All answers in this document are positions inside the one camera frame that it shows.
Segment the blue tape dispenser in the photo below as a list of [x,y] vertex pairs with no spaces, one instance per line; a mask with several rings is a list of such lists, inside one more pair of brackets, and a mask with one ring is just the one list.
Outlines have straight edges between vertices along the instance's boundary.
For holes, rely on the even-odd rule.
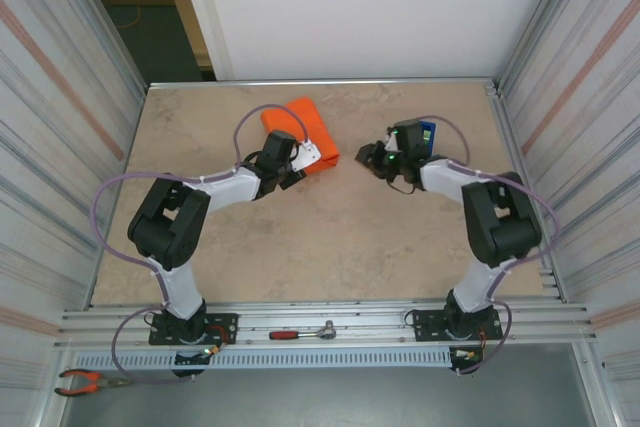
[[429,139],[429,141],[425,142],[425,140],[423,138],[423,143],[424,143],[424,145],[426,147],[427,156],[428,157],[432,157],[433,156],[434,144],[435,144],[435,136],[436,136],[437,126],[436,126],[435,123],[429,122],[429,121],[426,121],[426,120],[420,120],[420,125],[422,127],[422,138],[423,138],[423,132],[425,130],[431,132],[431,138]]

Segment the wooden door jamb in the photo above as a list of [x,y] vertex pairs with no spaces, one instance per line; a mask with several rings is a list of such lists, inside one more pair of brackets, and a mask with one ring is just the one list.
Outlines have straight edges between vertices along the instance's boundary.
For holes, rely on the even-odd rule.
[[191,0],[173,0],[180,16],[197,66],[205,81],[216,81],[216,75]]

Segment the long aluminium cross rail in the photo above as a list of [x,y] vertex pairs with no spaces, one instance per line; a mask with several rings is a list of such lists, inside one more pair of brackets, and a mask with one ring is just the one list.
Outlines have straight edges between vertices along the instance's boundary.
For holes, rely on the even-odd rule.
[[153,82],[148,90],[197,89],[213,87],[280,87],[335,85],[405,85],[405,84],[479,84],[488,92],[498,90],[498,82],[489,77],[424,77],[374,79],[314,79],[314,80],[250,80],[215,82]]

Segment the wide aluminium rail bed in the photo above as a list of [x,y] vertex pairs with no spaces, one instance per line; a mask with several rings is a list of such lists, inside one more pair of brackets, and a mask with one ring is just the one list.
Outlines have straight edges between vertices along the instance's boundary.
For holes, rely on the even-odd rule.
[[[594,342],[596,333],[586,308],[563,303],[553,297],[511,297],[504,302],[511,308],[513,320],[508,341],[513,344],[559,344]],[[312,346],[369,347],[413,344],[414,332],[407,313],[441,308],[440,299],[378,300],[336,302],[247,302],[212,303],[212,313],[239,316],[237,348],[264,347],[268,333],[274,330],[311,332],[331,320],[337,338],[322,342],[308,338]],[[58,335],[57,348],[103,350],[128,315],[141,307],[135,304],[103,305],[87,311],[65,312]]]

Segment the red handled ratchet wrench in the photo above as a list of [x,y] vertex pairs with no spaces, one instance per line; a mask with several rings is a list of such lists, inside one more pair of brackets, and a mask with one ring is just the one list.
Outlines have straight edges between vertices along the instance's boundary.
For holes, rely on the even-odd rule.
[[331,320],[327,320],[325,325],[317,331],[282,330],[269,333],[270,340],[288,341],[302,338],[318,338],[321,340],[332,340],[336,337],[336,330]]

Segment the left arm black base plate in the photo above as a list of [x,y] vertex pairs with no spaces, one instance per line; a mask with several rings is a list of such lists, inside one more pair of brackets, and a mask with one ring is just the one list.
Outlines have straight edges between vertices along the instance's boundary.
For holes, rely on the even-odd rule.
[[154,314],[148,343],[152,346],[234,344],[237,331],[237,314],[206,313],[188,320],[177,319],[168,313]]

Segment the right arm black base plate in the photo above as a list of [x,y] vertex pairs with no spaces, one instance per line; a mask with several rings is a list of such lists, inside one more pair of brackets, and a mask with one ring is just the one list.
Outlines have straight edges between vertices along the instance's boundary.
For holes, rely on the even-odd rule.
[[431,341],[479,341],[483,333],[488,340],[500,340],[503,336],[498,312],[489,307],[477,313],[448,313],[442,310],[415,310],[412,312],[415,340]]

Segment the aluminium upright post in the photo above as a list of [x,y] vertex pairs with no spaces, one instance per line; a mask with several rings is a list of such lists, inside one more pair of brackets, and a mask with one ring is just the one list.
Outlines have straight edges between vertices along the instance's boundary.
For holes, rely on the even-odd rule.
[[145,99],[148,83],[144,81],[103,2],[101,0],[74,1],[79,4],[80,19],[88,22],[88,27],[105,49],[128,90]]
[[561,2],[562,0],[539,0],[500,75],[494,79],[499,97],[504,98],[515,85]]

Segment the aluminium side rail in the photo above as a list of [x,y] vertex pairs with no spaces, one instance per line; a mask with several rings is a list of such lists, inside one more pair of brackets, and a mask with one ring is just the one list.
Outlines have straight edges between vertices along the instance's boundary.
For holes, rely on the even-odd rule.
[[551,207],[550,202],[545,200],[533,185],[533,181],[525,165],[524,154],[519,147],[512,122],[507,112],[505,98],[499,97],[496,91],[486,91],[486,95],[509,161],[514,167],[514,170],[521,176],[524,185],[540,198],[540,200],[537,198],[533,200],[533,207],[542,228],[542,255],[536,259],[536,262],[540,265],[539,272],[541,280],[543,281],[544,296],[566,303],[567,300],[563,292],[563,281],[557,273],[557,259],[555,254],[555,249],[562,233],[562,225],[558,214]]

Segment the orange handled pliers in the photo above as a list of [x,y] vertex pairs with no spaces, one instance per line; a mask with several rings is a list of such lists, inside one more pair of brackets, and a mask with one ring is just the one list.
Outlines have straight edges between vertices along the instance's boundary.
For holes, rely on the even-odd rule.
[[78,388],[56,387],[54,393],[66,398],[82,397],[97,393],[101,390],[132,385],[133,382],[126,378],[108,377],[96,371],[86,369],[69,369],[61,372],[60,379],[80,379],[81,385]]

